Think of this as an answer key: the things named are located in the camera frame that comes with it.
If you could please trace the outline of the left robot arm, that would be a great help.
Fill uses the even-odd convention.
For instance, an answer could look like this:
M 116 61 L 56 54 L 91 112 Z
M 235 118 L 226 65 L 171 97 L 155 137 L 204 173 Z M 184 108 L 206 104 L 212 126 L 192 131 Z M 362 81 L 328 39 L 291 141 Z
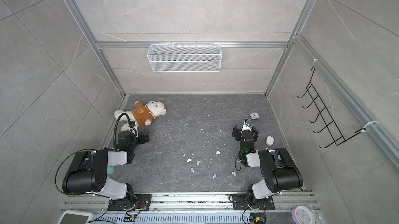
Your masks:
M 83 149 L 71 154 L 73 160 L 62 181 L 62 188 L 56 187 L 60 193 L 104 197 L 109 200 L 108 209 L 115 211 L 139 210 L 141 203 L 149 207 L 149 194 L 136 196 L 130 184 L 108 177 L 108 168 L 131 164 L 137 146 L 150 141 L 149 131 L 138 130 L 132 120 L 127 121 L 128 130 L 117 134 L 121 119 L 118 117 L 114 126 L 112 149 Z

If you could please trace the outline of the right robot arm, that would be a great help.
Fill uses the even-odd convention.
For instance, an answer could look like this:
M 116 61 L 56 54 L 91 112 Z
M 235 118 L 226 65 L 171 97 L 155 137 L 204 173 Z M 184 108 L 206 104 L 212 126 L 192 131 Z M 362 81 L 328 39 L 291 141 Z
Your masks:
M 229 200 L 234 210 L 259 209 L 274 210 L 272 197 L 285 190 L 299 189 L 303 186 L 302 175 L 286 148 L 274 150 L 255 150 L 259 131 L 244 125 L 241 129 L 233 127 L 232 137 L 240 142 L 236 162 L 240 167 L 259 168 L 262 178 L 248 187 L 245 194 L 232 194 Z

